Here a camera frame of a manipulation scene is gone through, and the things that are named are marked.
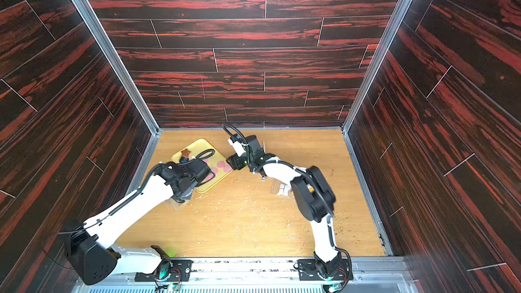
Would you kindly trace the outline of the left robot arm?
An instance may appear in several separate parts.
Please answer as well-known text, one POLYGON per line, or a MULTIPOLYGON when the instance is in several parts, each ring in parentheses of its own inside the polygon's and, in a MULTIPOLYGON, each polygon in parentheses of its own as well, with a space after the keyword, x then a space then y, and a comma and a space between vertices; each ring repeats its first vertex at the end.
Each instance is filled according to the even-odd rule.
POLYGON ((166 281, 172 274, 168 254, 157 245, 125 248, 116 245, 119 237, 144 215, 171 199, 184 203, 193 190, 214 179, 206 163, 215 154, 206 149, 193 159, 155 165, 142 184, 124 198, 84 222, 65 226, 65 255, 81 280, 88 286, 111 275, 143 273, 155 281, 166 281))

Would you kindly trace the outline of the brown star cookie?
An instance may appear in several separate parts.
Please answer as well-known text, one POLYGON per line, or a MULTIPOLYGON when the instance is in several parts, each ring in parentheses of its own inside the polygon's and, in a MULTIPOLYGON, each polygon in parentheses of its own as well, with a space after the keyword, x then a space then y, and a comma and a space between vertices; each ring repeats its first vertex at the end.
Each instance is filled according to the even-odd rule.
POLYGON ((183 149, 180 153, 181 153, 182 157, 186 157, 187 159, 190 158, 190 153, 191 153, 190 150, 183 149))

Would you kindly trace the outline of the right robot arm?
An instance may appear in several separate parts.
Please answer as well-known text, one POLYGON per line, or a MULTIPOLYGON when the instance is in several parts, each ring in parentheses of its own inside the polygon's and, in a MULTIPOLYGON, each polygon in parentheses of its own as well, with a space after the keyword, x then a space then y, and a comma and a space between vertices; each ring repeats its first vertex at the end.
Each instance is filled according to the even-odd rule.
POLYGON ((227 158, 233 170, 248 168, 262 179, 275 179, 290 186, 298 210, 310 222, 314 238, 314 259, 318 275, 323 279, 333 278, 346 262, 344 282, 353 279, 350 254, 336 245, 333 226, 336 196, 316 166, 300 168, 267 153, 255 135, 244 136, 230 123, 222 125, 229 135, 228 143, 235 154, 227 158))

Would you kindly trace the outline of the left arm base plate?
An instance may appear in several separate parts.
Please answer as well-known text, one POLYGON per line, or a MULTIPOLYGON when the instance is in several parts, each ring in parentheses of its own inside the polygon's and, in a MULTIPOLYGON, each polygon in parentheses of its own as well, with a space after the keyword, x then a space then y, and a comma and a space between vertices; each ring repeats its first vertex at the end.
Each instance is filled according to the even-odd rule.
POLYGON ((189 259, 171 260, 169 264, 163 261, 151 274, 137 273, 134 281, 152 284, 188 282, 192 265, 193 261, 189 259))

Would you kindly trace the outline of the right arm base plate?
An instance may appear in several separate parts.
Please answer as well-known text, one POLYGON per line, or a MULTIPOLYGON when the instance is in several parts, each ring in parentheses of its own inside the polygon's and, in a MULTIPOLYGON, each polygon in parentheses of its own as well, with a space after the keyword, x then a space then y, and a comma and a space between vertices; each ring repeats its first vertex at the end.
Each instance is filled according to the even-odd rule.
POLYGON ((344 281, 349 271, 347 259, 341 259, 338 263, 329 264, 319 262, 316 259, 298 259, 293 265, 301 282, 325 282, 344 281))

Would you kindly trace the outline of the yellow tray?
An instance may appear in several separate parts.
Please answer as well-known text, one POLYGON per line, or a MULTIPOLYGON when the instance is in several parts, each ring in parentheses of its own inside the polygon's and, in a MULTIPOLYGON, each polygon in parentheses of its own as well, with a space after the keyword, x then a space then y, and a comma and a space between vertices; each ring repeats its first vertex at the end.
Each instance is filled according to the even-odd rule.
POLYGON ((195 188, 198 193, 205 193, 210 190, 232 172, 232 168, 230 172, 224 172, 222 169, 217 167, 218 162, 226 162, 226 159, 215 147, 203 138, 196 140, 184 149, 190 150, 190 158, 187 159, 186 157, 181 156, 180 152, 183 150, 182 149, 171 156, 171 161, 181 164, 198 158, 201 162, 194 161, 189 164, 189 166, 192 166, 193 170, 195 170, 196 166, 204 166, 210 170, 206 178, 202 181, 202 184, 195 188))

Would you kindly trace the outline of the clear resealable bag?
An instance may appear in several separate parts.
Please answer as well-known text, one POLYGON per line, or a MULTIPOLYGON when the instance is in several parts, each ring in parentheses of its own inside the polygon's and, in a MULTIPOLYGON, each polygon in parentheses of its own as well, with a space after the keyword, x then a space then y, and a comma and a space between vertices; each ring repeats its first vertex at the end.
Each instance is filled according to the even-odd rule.
POLYGON ((190 204, 191 198, 192 198, 192 193, 188 193, 188 194, 184 194, 184 195, 181 195, 179 193, 179 194, 172 196, 168 201, 170 202, 173 210, 179 211, 190 204))
POLYGON ((282 197, 293 198, 294 193, 290 184, 283 183, 280 180, 273 179, 270 188, 270 194, 282 197))

